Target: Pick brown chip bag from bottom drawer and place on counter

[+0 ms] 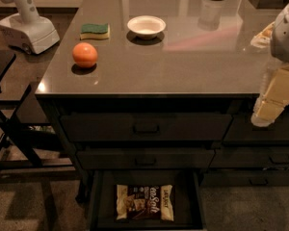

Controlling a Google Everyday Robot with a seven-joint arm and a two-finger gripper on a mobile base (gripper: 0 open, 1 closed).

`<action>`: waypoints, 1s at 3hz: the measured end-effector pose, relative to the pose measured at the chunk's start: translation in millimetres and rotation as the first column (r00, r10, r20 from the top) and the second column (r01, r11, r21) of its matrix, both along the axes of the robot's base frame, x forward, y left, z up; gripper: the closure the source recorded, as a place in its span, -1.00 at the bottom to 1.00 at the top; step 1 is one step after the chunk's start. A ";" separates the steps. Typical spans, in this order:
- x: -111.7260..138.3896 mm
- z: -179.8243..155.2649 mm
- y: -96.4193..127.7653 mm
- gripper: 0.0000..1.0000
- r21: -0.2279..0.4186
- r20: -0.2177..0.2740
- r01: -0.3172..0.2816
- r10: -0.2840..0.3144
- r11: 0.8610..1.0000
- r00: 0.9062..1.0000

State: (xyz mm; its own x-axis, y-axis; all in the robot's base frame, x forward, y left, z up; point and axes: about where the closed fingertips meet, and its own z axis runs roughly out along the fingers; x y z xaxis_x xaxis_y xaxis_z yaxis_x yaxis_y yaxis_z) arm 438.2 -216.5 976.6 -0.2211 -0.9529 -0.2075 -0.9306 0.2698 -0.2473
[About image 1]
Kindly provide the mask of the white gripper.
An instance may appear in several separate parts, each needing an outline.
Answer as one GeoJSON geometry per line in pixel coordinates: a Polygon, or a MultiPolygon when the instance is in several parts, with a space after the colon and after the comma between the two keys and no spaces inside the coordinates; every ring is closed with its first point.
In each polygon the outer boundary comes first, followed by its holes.
{"type": "MultiPolygon", "coordinates": [[[[266,48],[270,45],[274,22],[252,38],[250,45],[266,48]]],[[[265,65],[259,96],[253,107],[251,123],[268,127],[276,121],[289,105],[289,63],[269,60],[265,65]]]]}

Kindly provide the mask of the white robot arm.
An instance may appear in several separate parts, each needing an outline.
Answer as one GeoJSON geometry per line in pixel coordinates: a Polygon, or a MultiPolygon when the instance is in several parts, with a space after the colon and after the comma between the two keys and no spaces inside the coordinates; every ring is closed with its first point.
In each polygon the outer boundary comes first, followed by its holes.
{"type": "Polygon", "coordinates": [[[289,3],[250,44],[258,48],[269,47],[272,55],[250,119],[254,126],[267,127],[289,105],[289,3]]]}

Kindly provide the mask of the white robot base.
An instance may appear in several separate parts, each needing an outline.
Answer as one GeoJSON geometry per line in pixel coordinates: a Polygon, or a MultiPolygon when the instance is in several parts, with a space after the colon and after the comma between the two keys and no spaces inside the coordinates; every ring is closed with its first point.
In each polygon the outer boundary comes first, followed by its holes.
{"type": "Polygon", "coordinates": [[[9,46],[22,49],[27,54],[40,54],[59,40],[53,23],[40,16],[34,0],[0,0],[15,3],[17,13],[0,20],[0,31],[9,46]]]}

